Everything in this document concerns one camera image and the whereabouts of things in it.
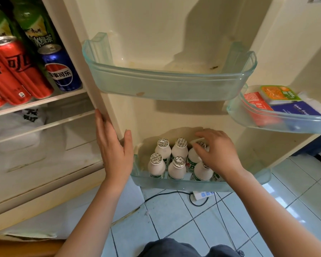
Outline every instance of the can lid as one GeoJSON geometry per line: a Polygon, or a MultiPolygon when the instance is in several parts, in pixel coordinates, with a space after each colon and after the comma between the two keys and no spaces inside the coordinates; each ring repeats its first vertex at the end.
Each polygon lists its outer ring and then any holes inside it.
{"type": "Polygon", "coordinates": [[[159,164],[159,163],[161,163],[162,160],[163,160],[162,156],[156,152],[154,154],[152,154],[150,157],[150,161],[153,164],[159,164]]]}
{"type": "Polygon", "coordinates": [[[38,53],[42,55],[50,55],[60,51],[62,47],[58,44],[47,44],[38,49],[38,53]]]}
{"type": "Polygon", "coordinates": [[[185,164],[184,158],[182,156],[176,156],[172,162],[174,163],[175,167],[182,168],[185,164]]]}
{"type": "Polygon", "coordinates": [[[160,138],[160,139],[158,140],[158,146],[159,146],[159,147],[164,148],[164,147],[166,147],[166,146],[168,146],[168,145],[169,145],[168,139],[166,139],[166,138],[160,138]]]}
{"type": "Polygon", "coordinates": [[[187,140],[184,138],[178,138],[176,141],[176,145],[180,148],[186,147],[187,146],[187,140]]]}
{"type": "Polygon", "coordinates": [[[206,149],[206,144],[204,142],[197,142],[197,144],[206,149]]]}
{"type": "Polygon", "coordinates": [[[7,43],[15,42],[17,37],[15,36],[1,36],[0,37],[0,46],[6,45],[7,43]]]}
{"type": "Polygon", "coordinates": [[[209,166],[204,162],[202,162],[202,166],[205,167],[205,168],[209,168],[209,166]]]}

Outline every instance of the wire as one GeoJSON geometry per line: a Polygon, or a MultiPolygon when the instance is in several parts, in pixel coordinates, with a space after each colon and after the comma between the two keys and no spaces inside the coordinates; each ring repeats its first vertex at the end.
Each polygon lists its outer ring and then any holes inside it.
{"type": "Polygon", "coordinates": [[[221,212],[220,212],[220,209],[219,209],[219,206],[218,206],[218,201],[216,200],[216,195],[215,195],[215,193],[214,193],[214,197],[215,197],[216,206],[218,207],[218,211],[219,211],[219,214],[220,214],[220,216],[221,216],[221,220],[223,221],[223,225],[225,226],[225,230],[226,230],[226,232],[227,232],[227,235],[228,235],[228,237],[229,237],[229,240],[231,241],[231,243],[233,244],[234,249],[236,250],[236,247],[235,247],[235,245],[234,245],[234,242],[233,242],[231,236],[229,235],[229,232],[228,232],[228,230],[227,230],[227,226],[225,225],[225,222],[224,222],[224,220],[223,220],[223,216],[221,215],[221,212]]]}
{"type": "Polygon", "coordinates": [[[193,195],[192,192],[187,193],[187,192],[183,192],[183,191],[173,191],[173,192],[169,192],[169,193],[156,194],[156,195],[154,195],[154,196],[146,199],[145,202],[149,201],[150,199],[153,199],[154,197],[157,197],[157,196],[160,196],[160,195],[168,195],[168,194],[172,194],[172,193],[182,193],[182,194],[187,194],[187,195],[189,195],[189,201],[190,201],[190,203],[192,203],[192,205],[194,205],[194,206],[196,206],[196,207],[201,207],[201,206],[203,206],[205,203],[207,203],[207,201],[208,201],[208,199],[209,199],[209,198],[207,197],[204,203],[202,203],[201,205],[196,205],[196,204],[194,204],[194,203],[191,201],[191,197],[190,197],[190,196],[193,195]]]}

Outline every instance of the glass shelf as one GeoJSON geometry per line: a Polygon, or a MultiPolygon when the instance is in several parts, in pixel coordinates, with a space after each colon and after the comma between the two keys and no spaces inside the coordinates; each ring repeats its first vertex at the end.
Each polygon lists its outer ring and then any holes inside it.
{"type": "Polygon", "coordinates": [[[115,66],[108,36],[102,32],[92,40],[86,40],[82,51],[101,91],[158,100],[224,101],[235,98],[257,66],[255,53],[245,50],[241,42],[231,44],[224,65],[214,74],[115,66]]]}
{"type": "MultiPolygon", "coordinates": [[[[248,170],[258,169],[260,162],[256,162],[248,170]]],[[[215,181],[192,181],[189,180],[191,173],[186,173],[183,180],[167,179],[150,177],[149,172],[141,170],[139,167],[138,156],[134,156],[133,170],[131,173],[132,179],[137,186],[162,188],[168,190],[186,190],[186,191],[212,191],[212,192],[233,192],[231,187],[226,182],[215,181]]],[[[255,175],[261,185],[268,183],[271,180],[271,169],[264,168],[255,175]]]]}
{"type": "Polygon", "coordinates": [[[229,101],[227,112],[234,121],[245,127],[276,132],[321,134],[321,116],[263,110],[248,103],[244,94],[259,89],[260,86],[245,84],[240,94],[229,101]]]}

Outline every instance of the blue soda can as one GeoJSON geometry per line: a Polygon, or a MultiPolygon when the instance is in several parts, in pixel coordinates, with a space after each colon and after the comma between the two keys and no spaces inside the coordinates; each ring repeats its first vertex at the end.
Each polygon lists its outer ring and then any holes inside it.
{"type": "Polygon", "coordinates": [[[81,87],[81,79],[69,55],[60,45],[44,45],[38,49],[38,53],[45,62],[45,69],[61,91],[70,92],[81,87]]]}

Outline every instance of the dark shorts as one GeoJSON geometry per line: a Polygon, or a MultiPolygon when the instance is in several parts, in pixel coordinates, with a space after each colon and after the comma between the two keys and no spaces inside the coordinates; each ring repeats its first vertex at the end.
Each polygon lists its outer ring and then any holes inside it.
{"type": "MultiPolygon", "coordinates": [[[[217,245],[210,248],[206,257],[240,257],[239,253],[227,245],[217,245]]],[[[146,244],[138,257],[201,257],[190,244],[179,243],[172,238],[164,238],[146,244]]]]}

